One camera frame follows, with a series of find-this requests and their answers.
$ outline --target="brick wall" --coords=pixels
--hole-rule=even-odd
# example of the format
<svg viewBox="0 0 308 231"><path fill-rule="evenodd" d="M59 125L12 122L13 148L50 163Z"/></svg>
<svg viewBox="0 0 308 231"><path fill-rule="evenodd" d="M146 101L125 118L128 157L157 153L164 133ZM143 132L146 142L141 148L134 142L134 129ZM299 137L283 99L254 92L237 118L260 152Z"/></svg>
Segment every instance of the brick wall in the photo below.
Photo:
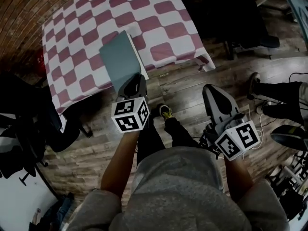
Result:
<svg viewBox="0 0 308 231"><path fill-rule="evenodd" d="M69 0L0 0L0 71L31 72L41 25Z"/></svg>

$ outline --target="shoe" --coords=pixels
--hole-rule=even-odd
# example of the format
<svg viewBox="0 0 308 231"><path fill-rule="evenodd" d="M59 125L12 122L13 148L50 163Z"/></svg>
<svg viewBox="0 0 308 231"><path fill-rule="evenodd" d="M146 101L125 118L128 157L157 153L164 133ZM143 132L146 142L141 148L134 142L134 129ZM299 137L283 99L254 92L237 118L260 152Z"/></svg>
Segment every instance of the shoe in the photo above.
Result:
<svg viewBox="0 0 308 231"><path fill-rule="evenodd" d="M257 108L256 108L256 113L257 113L258 115L263 114L263 108L264 108L265 106L269 106L269 105L271 105L271 101L265 101L265 102L261 103L259 106L257 106Z"/></svg>
<svg viewBox="0 0 308 231"><path fill-rule="evenodd" d="M166 121L169 118L174 117L172 112L171 112L171 108L169 108L167 105L165 104L159 104L157 106L157 109L159 111L159 114L162 118L164 118L164 120Z"/></svg>
<svg viewBox="0 0 308 231"><path fill-rule="evenodd" d="M254 97L254 85L260 83L260 74L259 73L253 73L249 79L249 90L248 90L248 94L247 94L247 98L249 100L253 100Z"/></svg>

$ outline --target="checkered tablecloth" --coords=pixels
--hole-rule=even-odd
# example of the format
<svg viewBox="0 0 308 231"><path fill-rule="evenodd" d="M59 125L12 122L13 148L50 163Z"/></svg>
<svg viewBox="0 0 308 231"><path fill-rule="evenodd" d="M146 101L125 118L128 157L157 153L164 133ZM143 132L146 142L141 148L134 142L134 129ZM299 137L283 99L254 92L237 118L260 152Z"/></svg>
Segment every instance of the checkered tablecloth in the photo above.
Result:
<svg viewBox="0 0 308 231"><path fill-rule="evenodd" d="M206 71L215 68L181 0L71 0L42 29L47 79L60 114L111 86L99 49L123 30L146 70L190 59Z"/></svg>

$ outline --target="black pants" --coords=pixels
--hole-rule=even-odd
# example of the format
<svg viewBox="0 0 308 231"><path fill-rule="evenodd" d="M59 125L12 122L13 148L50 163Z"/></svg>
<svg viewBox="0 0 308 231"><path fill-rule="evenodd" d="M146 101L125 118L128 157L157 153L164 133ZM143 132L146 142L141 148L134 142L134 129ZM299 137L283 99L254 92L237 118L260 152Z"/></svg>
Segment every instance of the black pants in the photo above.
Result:
<svg viewBox="0 0 308 231"><path fill-rule="evenodd" d="M149 117L149 127L140 132L138 138L137 164L147 156L165 149L165 146L154 127L152 117ZM189 135L187 130L179 123L176 118L169 118L165 122L165 131L172 137L172 147L187 146L199 147L197 141Z"/></svg>
<svg viewBox="0 0 308 231"><path fill-rule="evenodd" d="M255 84L253 92L256 95L263 95L285 103L263 107L265 115L278 119L289 119L303 125L298 99L301 84L302 82Z"/></svg>

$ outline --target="wooden floor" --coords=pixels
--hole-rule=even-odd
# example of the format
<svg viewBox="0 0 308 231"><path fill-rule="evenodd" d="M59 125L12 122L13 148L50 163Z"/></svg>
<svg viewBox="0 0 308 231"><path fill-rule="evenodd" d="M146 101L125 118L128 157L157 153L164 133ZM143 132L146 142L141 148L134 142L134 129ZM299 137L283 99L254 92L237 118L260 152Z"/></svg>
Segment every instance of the wooden floor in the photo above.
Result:
<svg viewBox="0 0 308 231"><path fill-rule="evenodd" d="M271 25L276 27L277 24L273 23L276 21L280 26L284 26L284 30L280 29L276 32L281 39L281 49L303 46L298 25L278 17L272 18ZM199 71L196 64L188 62L151 71L150 79L147 81L150 105L157 103L169 105L174 116L193 137L201 136L208 121L202 98L202 88L205 84L214 84L223 88L235 97L239 107L249 105L251 118L255 125L259 126L259 115L254 112L254 102L246 99L246 81L250 75L253 72L259 72L261 82L277 83L288 81L289 75L293 72L307 72L307 57L271 61L256 51L255 54L239 54L237 60L227 61L222 44L215 44L214 40L206 40L204 44L217 66L214 71ZM292 80L307 79L307 76L292 76ZM85 107L82 121L85 127L91 127L93 137L88 139L80 135L78 140L65 151L54 153L51 149L47 149L45 153L49 166L40 167L42 173L57 193L72 192L77 204L90 190L99 186L101 176L121 139L121 134L110 118L111 103L115 98L116 93L113 89L109 89L81 102L80 105ZM263 125L272 120L264 115L261 118ZM274 128L286 123L288 121L276 120L265 126L260 148L246 153L244 161L255 180L265 176L269 170L293 153L291 149L277 144L270 138L270 132ZM156 118L154 124L166 147L170 147L172 141L164 131L163 119ZM224 162L219 159L218 163L225 179ZM136 162L123 195L123 205L126 205L129 199L135 171Z"/></svg>

